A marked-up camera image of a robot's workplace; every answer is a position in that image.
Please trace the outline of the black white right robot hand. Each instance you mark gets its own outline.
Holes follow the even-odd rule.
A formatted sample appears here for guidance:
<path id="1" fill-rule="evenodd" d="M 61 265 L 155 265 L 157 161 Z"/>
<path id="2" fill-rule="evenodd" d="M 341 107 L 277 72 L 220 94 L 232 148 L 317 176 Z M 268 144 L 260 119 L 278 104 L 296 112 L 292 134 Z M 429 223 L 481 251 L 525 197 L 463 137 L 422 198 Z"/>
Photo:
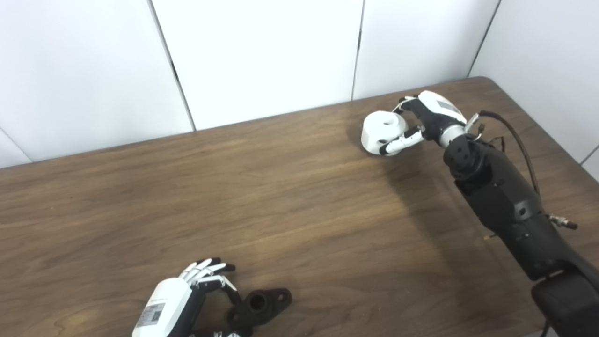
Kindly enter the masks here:
<path id="1" fill-rule="evenodd" d="M 456 137 L 467 133 L 467 120 L 462 112 L 449 100 L 430 90 L 400 99 L 392 112 L 401 115 L 405 111 L 413 113 L 421 123 L 381 145 L 379 155 L 396 155 L 424 140 L 434 141 L 445 148 Z"/>

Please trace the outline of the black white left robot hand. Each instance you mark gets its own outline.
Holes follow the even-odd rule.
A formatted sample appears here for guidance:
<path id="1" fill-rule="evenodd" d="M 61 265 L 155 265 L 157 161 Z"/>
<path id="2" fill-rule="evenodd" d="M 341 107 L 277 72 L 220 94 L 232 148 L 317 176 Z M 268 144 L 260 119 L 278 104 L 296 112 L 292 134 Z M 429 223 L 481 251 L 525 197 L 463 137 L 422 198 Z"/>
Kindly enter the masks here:
<path id="1" fill-rule="evenodd" d="M 233 304 L 241 303 L 237 288 L 222 273 L 234 271 L 233 264 L 218 257 L 197 260 L 189 264 L 178 277 L 158 283 L 144 307 L 133 337 L 250 337 L 253 328 L 195 331 L 199 313 L 208 293 L 218 289 L 227 294 Z"/>

